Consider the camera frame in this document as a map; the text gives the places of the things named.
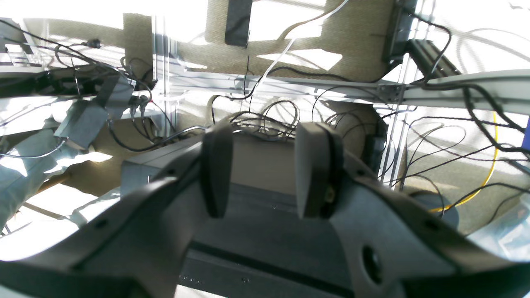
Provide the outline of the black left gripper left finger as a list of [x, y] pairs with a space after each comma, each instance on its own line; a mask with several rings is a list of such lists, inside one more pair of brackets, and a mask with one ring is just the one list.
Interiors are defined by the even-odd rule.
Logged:
[[228, 123], [68, 238], [1, 262], [1, 285], [34, 298], [172, 298], [194, 235], [226, 212], [233, 134]]

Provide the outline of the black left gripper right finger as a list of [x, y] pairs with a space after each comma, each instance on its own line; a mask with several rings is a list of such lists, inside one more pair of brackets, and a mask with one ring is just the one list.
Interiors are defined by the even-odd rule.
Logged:
[[295, 132], [301, 219], [323, 219], [337, 235], [356, 298], [522, 298], [528, 262], [490, 253], [384, 186], [322, 123]]

